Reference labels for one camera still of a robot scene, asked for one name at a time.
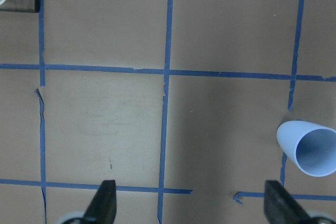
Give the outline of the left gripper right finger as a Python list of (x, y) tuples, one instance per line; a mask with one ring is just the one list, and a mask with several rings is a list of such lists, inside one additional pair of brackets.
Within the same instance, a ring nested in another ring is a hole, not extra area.
[(265, 181), (264, 214), (271, 224), (310, 223), (311, 217), (279, 181)]

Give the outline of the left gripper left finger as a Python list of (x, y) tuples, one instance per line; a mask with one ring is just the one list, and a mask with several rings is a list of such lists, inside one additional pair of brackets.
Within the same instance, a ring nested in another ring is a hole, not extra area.
[(115, 180), (104, 180), (87, 207), (81, 223), (113, 224), (117, 213)]

